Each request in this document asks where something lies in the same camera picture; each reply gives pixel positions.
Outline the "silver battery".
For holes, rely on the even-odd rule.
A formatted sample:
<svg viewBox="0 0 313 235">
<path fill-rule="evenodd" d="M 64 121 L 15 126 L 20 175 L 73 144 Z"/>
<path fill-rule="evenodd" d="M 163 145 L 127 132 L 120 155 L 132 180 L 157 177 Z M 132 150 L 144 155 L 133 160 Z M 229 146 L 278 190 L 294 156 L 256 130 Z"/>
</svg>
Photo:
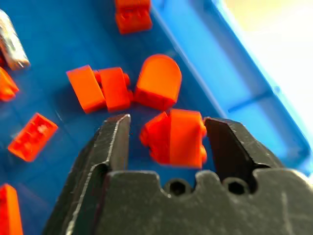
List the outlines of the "silver battery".
<svg viewBox="0 0 313 235">
<path fill-rule="evenodd" d="M 30 62 L 9 16 L 1 9 L 0 50 L 11 70 L 21 70 L 30 66 Z"/>
</svg>

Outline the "orange rounded toy brick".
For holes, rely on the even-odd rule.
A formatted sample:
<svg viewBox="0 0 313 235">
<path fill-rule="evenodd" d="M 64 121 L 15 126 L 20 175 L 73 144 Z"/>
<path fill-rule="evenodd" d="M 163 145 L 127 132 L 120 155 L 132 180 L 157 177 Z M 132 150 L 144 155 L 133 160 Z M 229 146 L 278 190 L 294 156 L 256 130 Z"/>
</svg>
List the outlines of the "orange rounded toy brick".
<svg viewBox="0 0 313 235">
<path fill-rule="evenodd" d="M 134 100 L 141 105 L 165 111 L 176 104 L 182 82 L 179 66 L 171 57 L 155 54 L 141 68 Z"/>
</svg>

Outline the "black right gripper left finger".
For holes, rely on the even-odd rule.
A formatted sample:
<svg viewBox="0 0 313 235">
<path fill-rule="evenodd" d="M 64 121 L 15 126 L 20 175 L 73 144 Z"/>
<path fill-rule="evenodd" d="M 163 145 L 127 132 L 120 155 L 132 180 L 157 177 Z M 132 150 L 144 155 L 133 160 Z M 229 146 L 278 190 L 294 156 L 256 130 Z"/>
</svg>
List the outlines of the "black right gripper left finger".
<svg viewBox="0 0 313 235">
<path fill-rule="evenodd" d="M 42 235 L 93 234 L 106 175 L 128 166 L 130 123 L 129 114 L 119 114 L 98 128 L 71 167 Z"/>
</svg>

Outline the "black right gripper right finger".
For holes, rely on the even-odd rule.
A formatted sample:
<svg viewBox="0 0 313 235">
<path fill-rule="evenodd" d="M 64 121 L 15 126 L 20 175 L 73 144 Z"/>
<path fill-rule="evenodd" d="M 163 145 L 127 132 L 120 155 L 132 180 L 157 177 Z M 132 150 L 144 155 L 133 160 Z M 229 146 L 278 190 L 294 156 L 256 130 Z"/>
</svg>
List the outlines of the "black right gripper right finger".
<svg viewBox="0 0 313 235">
<path fill-rule="evenodd" d="M 204 124 L 216 173 L 221 181 L 235 177 L 250 182 L 256 169 L 284 167 L 240 122 L 206 117 Z"/>
</svg>

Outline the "blue plastic bin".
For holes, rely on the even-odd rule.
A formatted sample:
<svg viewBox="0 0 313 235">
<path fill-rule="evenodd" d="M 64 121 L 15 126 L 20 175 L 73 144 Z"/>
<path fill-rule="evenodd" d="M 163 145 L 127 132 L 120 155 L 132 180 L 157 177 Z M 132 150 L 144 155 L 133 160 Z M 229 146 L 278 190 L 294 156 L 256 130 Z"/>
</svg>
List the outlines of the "blue plastic bin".
<svg viewBox="0 0 313 235">
<path fill-rule="evenodd" d="M 208 136 L 202 170 L 149 159 L 138 134 L 156 110 L 134 105 L 125 170 L 109 172 L 92 235 L 313 235 L 313 183 L 299 165 L 310 143 L 210 0 L 153 0 L 153 28 L 123 36 L 112 0 L 0 0 L 31 62 L 14 74 L 21 93 L 0 104 L 0 185 L 17 190 L 24 235 L 42 235 L 76 158 L 102 123 L 86 115 L 66 78 L 85 64 L 121 66 L 135 82 L 144 59 L 173 58 L 182 72 L 176 107 L 240 122 L 284 165 L 252 181 L 216 173 Z M 39 113 L 58 130 L 32 162 L 8 145 Z"/>
</svg>

